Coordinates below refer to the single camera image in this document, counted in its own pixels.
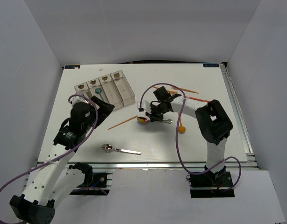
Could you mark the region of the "teal plastic spoon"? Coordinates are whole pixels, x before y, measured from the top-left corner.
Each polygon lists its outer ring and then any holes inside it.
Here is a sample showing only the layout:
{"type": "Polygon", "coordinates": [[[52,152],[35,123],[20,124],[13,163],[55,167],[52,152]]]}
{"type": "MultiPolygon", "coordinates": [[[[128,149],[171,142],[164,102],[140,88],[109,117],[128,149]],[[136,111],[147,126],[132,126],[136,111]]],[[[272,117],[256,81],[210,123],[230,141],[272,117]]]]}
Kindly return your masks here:
{"type": "Polygon", "coordinates": [[[101,98],[102,101],[104,100],[104,99],[103,99],[103,96],[102,96],[102,89],[101,89],[101,88],[96,88],[96,89],[95,89],[95,93],[99,94],[99,96],[100,96],[100,98],[101,98]]]}

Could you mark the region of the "iridescent ornate metal spoon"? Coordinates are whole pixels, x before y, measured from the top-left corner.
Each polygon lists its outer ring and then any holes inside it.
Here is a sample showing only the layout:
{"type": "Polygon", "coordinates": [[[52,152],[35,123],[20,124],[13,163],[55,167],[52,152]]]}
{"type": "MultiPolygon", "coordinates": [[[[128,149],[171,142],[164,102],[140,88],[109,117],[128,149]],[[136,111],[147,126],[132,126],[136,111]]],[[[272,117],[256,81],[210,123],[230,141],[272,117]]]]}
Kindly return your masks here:
{"type": "MultiPolygon", "coordinates": [[[[151,122],[150,120],[148,120],[146,117],[137,117],[136,118],[137,122],[139,124],[148,124],[149,122],[151,122]]],[[[162,122],[162,123],[167,123],[167,124],[171,124],[172,123],[172,120],[171,119],[165,119],[165,120],[162,120],[162,121],[159,121],[159,122],[162,122]]]]}

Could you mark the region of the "orange plastic spoon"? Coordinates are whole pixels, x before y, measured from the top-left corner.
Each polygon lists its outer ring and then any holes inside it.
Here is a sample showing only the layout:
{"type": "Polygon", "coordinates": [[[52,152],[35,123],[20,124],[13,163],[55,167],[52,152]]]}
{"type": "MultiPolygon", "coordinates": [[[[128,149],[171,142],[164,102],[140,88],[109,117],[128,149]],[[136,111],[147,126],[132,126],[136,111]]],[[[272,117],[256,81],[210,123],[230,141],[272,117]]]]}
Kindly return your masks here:
{"type": "Polygon", "coordinates": [[[180,134],[184,134],[186,132],[186,128],[182,125],[182,121],[179,121],[179,127],[178,127],[178,132],[180,134]]]}

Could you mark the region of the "silver metal spoon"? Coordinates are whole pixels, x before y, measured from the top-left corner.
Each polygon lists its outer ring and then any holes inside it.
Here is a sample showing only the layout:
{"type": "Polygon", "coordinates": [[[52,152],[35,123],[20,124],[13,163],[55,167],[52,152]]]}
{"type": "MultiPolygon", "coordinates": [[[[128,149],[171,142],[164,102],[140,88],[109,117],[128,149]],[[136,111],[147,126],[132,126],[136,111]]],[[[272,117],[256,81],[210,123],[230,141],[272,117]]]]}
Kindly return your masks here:
{"type": "Polygon", "coordinates": [[[101,148],[102,148],[105,152],[107,152],[107,153],[110,153],[110,152],[119,152],[119,153],[126,153],[126,154],[141,155],[141,152],[132,151],[132,150],[127,150],[127,149],[115,148],[115,147],[113,147],[113,146],[110,145],[110,144],[103,144],[103,145],[101,146],[101,148]]]}

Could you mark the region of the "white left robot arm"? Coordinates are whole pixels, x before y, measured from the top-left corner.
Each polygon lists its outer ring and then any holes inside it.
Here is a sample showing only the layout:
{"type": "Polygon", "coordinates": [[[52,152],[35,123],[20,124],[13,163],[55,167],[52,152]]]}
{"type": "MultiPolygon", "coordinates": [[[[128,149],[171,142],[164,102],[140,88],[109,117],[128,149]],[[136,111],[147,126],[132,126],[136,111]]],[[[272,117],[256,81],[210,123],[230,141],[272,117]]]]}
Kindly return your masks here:
{"type": "Polygon", "coordinates": [[[67,175],[59,179],[69,160],[84,143],[87,133],[97,128],[114,110],[114,105],[96,96],[91,99],[76,94],[69,99],[72,105],[56,134],[47,165],[39,168],[34,180],[21,193],[13,196],[10,206],[16,217],[29,224],[49,224],[57,206],[78,186],[91,187],[92,166],[78,162],[69,167],[67,175]]]}

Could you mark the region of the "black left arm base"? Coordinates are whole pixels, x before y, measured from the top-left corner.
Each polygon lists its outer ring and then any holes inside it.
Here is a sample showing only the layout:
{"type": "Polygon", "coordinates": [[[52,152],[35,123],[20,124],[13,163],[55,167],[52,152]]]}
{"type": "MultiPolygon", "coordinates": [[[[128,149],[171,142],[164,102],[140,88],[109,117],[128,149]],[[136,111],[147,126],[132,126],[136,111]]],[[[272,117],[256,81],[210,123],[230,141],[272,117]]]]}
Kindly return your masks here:
{"type": "Polygon", "coordinates": [[[109,169],[93,169],[92,183],[81,193],[86,196],[107,196],[112,185],[113,171],[109,169]]]}

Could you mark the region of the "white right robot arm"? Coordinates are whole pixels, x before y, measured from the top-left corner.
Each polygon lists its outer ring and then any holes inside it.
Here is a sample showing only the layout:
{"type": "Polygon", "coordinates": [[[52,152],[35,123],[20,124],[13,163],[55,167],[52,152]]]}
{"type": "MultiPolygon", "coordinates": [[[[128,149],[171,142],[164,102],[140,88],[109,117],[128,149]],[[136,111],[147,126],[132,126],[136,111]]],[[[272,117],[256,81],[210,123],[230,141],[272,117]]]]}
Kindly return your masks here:
{"type": "Polygon", "coordinates": [[[207,142],[207,160],[205,170],[199,173],[188,172],[191,175],[205,175],[205,181],[210,186],[216,186],[226,172],[225,145],[233,124],[218,100],[209,102],[188,102],[189,98],[182,91],[181,94],[170,94],[165,87],[156,89],[153,94],[156,104],[144,101],[141,97],[138,110],[145,111],[151,122],[164,120],[164,114],[175,112],[178,114],[177,124],[181,115],[197,119],[203,138],[207,142]]]}

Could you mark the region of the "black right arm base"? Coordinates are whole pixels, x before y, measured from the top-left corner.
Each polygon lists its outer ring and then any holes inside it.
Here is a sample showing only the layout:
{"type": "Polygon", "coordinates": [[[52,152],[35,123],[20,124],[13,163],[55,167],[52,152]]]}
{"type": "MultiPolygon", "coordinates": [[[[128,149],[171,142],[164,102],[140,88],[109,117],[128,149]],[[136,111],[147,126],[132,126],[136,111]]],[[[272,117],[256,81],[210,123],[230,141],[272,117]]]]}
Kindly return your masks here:
{"type": "Polygon", "coordinates": [[[235,197],[233,181],[230,172],[226,172],[212,182],[206,175],[187,175],[190,184],[191,198],[232,198],[235,197]]]}

